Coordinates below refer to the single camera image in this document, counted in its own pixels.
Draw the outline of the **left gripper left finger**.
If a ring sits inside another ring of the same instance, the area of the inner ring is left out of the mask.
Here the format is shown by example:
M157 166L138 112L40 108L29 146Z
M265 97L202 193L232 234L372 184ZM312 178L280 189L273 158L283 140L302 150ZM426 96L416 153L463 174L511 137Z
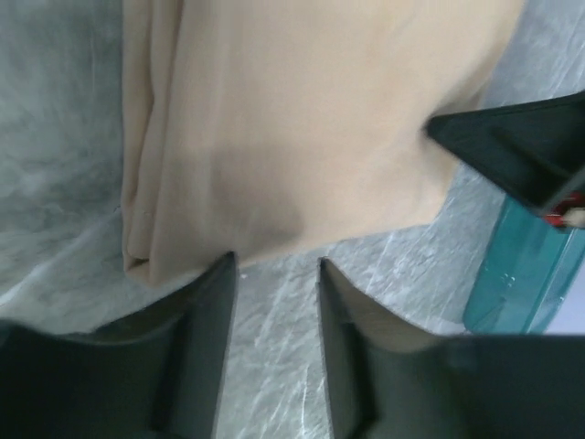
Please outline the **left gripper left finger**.
M210 438L237 295L227 253L194 282L88 334L1 323L4 438Z

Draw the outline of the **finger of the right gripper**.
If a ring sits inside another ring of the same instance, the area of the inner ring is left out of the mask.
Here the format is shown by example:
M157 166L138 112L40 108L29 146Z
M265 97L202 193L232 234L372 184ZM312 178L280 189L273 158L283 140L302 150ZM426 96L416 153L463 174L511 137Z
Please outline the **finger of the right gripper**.
M426 135L540 218L584 206L584 93L437 115Z

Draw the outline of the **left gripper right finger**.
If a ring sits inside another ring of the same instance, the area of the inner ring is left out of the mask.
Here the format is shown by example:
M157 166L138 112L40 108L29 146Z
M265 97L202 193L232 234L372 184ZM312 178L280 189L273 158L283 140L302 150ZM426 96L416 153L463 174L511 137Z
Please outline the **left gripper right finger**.
M581 336L437 336L319 263L334 438L581 438Z

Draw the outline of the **beige t shirt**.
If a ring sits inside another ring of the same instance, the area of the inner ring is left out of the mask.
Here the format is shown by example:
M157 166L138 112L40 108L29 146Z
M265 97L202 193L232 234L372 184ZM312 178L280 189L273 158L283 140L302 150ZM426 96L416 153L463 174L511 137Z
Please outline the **beige t shirt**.
M150 285L431 222L520 1L126 1L122 254Z

